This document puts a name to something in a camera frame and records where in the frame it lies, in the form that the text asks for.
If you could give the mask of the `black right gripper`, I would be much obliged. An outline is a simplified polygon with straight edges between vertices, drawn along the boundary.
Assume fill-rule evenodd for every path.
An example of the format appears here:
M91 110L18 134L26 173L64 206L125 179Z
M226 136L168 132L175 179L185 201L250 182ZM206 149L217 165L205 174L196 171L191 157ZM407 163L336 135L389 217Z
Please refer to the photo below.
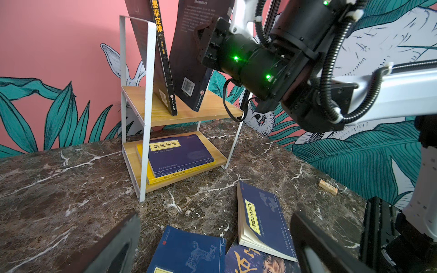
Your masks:
M282 98L280 84L287 61L242 34L232 34L222 17L195 28L199 62L224 72L263 101Z

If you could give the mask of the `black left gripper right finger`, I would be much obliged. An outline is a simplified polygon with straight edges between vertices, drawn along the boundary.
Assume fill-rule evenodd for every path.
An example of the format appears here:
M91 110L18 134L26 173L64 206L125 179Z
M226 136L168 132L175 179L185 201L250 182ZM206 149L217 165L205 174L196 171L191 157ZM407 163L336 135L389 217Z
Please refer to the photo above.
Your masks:
M295 212L290 221L299 266L303 273L371 273L364 263L350 255L304 213Z

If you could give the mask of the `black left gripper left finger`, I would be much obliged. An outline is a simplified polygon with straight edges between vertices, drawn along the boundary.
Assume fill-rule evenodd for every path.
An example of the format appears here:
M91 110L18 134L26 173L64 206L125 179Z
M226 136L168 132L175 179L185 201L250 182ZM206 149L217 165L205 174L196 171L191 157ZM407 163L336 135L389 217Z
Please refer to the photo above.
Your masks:
M138 213L132 212L63 271L65 273L131 272L140 231L140 217Z

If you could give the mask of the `black wolf cover book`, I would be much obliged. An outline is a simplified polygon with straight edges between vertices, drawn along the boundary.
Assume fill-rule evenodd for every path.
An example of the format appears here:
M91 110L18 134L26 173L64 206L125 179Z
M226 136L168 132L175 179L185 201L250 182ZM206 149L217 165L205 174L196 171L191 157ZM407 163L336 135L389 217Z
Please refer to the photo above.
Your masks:
M175 94L193 111L201 107L212 69L198 61L199 38L195 29L208 26L214 17L229 19L234 1L185 0L178 3L170 67Z

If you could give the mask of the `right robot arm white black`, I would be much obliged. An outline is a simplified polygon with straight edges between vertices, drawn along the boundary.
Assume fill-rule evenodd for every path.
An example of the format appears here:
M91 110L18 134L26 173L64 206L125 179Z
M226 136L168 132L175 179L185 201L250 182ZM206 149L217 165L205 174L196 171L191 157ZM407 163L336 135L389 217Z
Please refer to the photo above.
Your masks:
M232 21L213 17L194 30L199 62L246 87L265 113L281 104L304 130L342 130L356 122L414 116L421 169L407 206L392 218L367 202L360 259L305 214L291 218L304 273L424 273L437 266L437 63L386 63L370 76L333 77L340 49L366 1L291 1L265 36L264 1L244 1Z

